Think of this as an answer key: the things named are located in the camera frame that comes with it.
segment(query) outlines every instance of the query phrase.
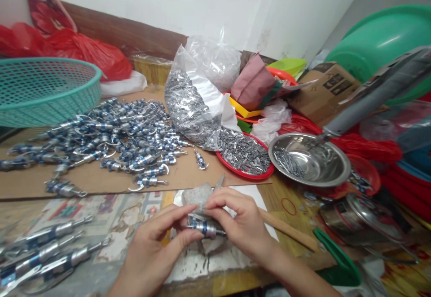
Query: stainless steel bowl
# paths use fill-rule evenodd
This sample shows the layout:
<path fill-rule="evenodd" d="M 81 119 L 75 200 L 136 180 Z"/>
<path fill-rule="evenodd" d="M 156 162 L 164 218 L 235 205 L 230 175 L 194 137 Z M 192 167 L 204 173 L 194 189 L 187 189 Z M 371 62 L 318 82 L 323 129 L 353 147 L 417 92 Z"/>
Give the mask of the stainless steel bowl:
<path fill-rule="evenodd" d="M 349 158 L 334 144 L 317 145 L 315 139 L 315 136 L 303 133 L 280 135 L 269 144 L 269 157 L 282 174 L 305 185 L 333 187 L 342 184 L 350 175 Z M 304 177 L 293 175 L 279 164 L 275 151 L 288 152 L 304 171 Z"/>

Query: metal lid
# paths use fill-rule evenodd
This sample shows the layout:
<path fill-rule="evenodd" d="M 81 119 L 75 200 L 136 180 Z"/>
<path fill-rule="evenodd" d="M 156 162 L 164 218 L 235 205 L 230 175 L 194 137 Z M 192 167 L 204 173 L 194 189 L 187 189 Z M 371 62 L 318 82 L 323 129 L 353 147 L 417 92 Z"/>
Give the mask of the metal lid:
<path fill-rule="evenodd" d="M 368 197 L 350 193 L 346 200 L 355 213 L 371 228 L 395 243 L 403 243 L 404 233 L 392 213 L 386 207 L 376 204 Z"/>

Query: wooden stick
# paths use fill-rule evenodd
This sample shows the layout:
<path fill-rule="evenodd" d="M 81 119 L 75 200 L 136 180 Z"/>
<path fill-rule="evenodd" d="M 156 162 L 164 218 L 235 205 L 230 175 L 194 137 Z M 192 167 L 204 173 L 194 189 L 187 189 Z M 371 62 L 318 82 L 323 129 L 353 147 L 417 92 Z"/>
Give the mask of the wooden stick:
<path fill-rule="evenodd" d="M 293 238 L 295 241 L 301 243 L 303 246 L 309 248 L 313 252 L 318 251 L 319 246 L 315 238 L 312 238 L 311 236 L 308 236 L 307 234 L 291 227 L 289 224 L 271 215 L 266 210 L 260 207 L 259 207 L 259 212 L 262 218 L 264 219 L 265 223 L 267 223 L 268 225 L 271 225 L 272 227 L 276 228 L 280 232 L 283 232 L 284 234 Z"/>

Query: hand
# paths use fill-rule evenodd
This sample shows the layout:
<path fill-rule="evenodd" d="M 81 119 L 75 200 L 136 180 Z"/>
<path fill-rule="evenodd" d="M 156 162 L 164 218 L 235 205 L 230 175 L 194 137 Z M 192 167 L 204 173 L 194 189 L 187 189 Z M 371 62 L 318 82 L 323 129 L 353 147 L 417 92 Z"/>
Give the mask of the hand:
<path fill-rule="evenodd" d="M 187 225 L 187 214 L 197 205 L 163 208 L 136 231 L 127 251 L 126 260 L 107 296 L 152 296 L 163 285 L 183 250 L 203 238 L 197 230 L 181 230 Z M 178 234 L 163 247 L 160 241 L 174 227 Z"/>
<path fill-rule="evenodd" d="M 232 218 L 223 207 L 237 212 Z M 251 260 L 268 269 L 275 251 L 281 250 L 278 242 L 269 235 L 253 198 L 223 187 L 208 199 L 205 213 L 218 220 L 228 239 Z"/>

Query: teal plastic basket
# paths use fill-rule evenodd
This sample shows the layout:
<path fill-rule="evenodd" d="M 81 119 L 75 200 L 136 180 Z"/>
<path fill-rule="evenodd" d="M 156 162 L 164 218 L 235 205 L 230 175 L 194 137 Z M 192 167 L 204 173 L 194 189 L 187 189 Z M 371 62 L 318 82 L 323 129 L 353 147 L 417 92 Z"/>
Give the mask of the teal plastic basket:
<path fill-rule="evenodd" d="M 0 125 L 57 125 L 94 107 L 101 98 L 101 70 L 63 58 L 0 60 Z"/>

